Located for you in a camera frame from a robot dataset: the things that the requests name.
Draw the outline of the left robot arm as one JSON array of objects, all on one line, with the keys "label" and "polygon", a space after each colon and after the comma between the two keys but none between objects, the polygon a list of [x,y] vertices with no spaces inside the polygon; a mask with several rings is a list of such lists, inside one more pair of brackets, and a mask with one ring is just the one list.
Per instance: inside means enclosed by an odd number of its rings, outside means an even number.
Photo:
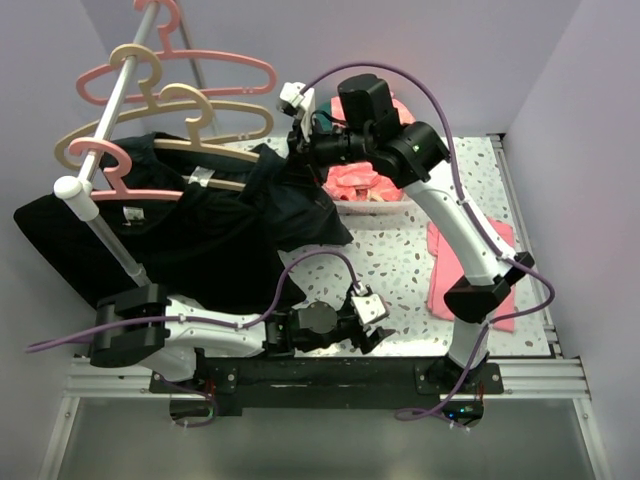
[{"label": "left robot arm", "polygon": [[290,358],[345,340],[368,354],[392,335],[379,324],[388,315],[369,288],[348,290],[339,309],[316,301],[262,316],[208,311],[152,284],[99,301],[89,358],[99,368],[140,365],[196,392],[207,358]]}]

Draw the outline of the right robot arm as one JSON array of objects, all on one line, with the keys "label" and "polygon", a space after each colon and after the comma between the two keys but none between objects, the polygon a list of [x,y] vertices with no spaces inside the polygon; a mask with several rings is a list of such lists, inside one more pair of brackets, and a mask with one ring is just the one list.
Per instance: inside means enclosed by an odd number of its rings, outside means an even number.
[{"label": "right robot arm", "polygon": [[285,177],[307,189],[320,188],[329,168],[368,161],[426,213],[462,268],[444,294],[454,315],[445,379],[452,390],[469,392],[481,380],[489,324],[535,260],[511,247],[467,194],[452,145],[424,122],[401,121],[386,81],[361,74],[344,80],[338,93],[344,117],[323,130],[314,121],[313,88],[283,85],[277,108],[294,120]]}]

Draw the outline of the dark navy shorts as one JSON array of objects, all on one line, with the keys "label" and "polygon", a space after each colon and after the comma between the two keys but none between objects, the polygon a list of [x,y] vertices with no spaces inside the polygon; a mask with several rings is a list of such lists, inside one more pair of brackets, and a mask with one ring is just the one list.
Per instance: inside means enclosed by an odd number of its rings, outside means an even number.
[{"label": "dark navy shorts", "polygon": [[243,185],[239,192],[212,192],[257,210],[278,249],[289,252],[308,245],[346,246],[353,241],[333,199],[324,190],[305,190],[281,181],[286,160],[269,144],[259,143],[251,149],[258,155],[255,163],[156,145],[158,140],[175,138],[151,132],[114,141],[132,160],[130,173],[124,177],[127,187],[183,190],[193,175],[237,182]]}]

